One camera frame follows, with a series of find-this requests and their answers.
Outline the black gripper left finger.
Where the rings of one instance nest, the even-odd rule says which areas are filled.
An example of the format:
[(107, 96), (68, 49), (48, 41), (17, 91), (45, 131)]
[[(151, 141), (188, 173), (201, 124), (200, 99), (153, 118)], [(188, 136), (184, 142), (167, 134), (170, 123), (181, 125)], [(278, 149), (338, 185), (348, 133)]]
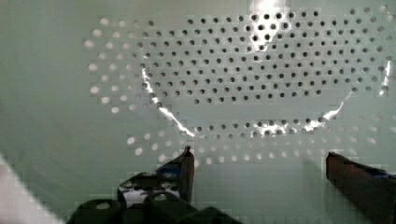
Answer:
[(194, 155), (191, 147), (153, 172), (142, 172), (118, 186), (118, 201), (126, 208), (142, 203), (150, 193), (160, 191), (174, 194), (183, 201), (191, 201), (194, 179)]

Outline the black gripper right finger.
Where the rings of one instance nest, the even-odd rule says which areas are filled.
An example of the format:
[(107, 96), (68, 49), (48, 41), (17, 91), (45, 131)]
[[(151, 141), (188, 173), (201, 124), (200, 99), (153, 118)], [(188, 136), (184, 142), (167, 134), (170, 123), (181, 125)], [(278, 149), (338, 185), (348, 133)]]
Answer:
[(395, 224), (395, 175), (330, 152), (326, 178), (374, 224)]

